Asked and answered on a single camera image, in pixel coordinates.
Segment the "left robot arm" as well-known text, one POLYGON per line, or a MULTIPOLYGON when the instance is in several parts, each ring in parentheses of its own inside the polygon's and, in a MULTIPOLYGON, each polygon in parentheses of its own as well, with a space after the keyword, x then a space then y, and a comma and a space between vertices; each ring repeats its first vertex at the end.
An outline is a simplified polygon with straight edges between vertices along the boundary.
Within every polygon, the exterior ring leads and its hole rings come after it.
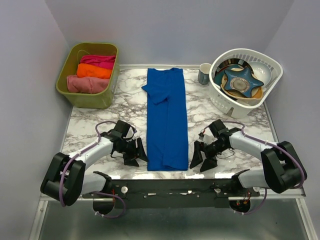
POLYGON ((128 136, 136 129, 129 123, 118 120, 114 128, 98 132, 97 139, 80 150, 65 154, 58 152, 51 160, 40 192, 57 201, 63 207, 73 205, 85 194, 107 197, 112 192, 112 179, 100 171, 86 175, 86 170, 106 156, 117 152, 122 155, 126 166, 138 167, 138 159, 148 162, 148 157, 140 137, 128 136))

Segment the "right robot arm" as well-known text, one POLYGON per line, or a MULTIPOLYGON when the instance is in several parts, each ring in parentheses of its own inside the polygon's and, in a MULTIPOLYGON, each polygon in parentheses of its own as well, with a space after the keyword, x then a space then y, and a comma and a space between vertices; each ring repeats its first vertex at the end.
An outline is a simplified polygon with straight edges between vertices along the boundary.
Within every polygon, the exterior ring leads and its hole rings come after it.
POLYGON ((207 126, 215 137, 212 143, 203 142, 205 130, 194 142, 194 152, 190 169, 200 165, 200 172, 211 170, 218 165, 217 156, 226 150, 240 150, 262 163, 261 170, 246 169, 231 177, 230 191, 241 196, 250 188, 271 189, 281 194, 288 189, 300 188, 307 179, 293 145, 288 141, 272 142, 245 133, 245 129, 225 126, 218 119, 207 126))

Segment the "blue t shirt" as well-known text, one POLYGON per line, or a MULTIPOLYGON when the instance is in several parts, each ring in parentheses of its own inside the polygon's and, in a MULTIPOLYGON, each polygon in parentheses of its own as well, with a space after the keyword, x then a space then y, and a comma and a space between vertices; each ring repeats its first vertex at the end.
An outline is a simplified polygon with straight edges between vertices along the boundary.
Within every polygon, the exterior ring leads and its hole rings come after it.
POLYGON ((146 147, 148 171, 189 167, 188 117, 183 70, 147 70, 146 147))

